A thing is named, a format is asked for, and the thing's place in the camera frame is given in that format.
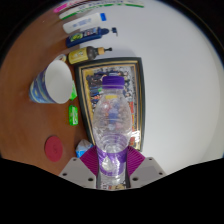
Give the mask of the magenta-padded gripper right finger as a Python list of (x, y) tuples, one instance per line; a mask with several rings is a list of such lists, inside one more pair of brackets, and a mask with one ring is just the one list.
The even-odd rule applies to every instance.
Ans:
[(166, 176), (153, 157), (144, 157), (138, 150), (127, 148), (126, 187), (140, 188)]

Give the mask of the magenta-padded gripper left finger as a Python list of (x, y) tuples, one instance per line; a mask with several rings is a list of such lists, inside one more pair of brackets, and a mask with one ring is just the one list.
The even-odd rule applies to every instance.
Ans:
[(99, 162), (96, 147), (87, 150), (80, 158), (72, 157), (59, 176), (78, 186), (96, 189), (98, 180)]

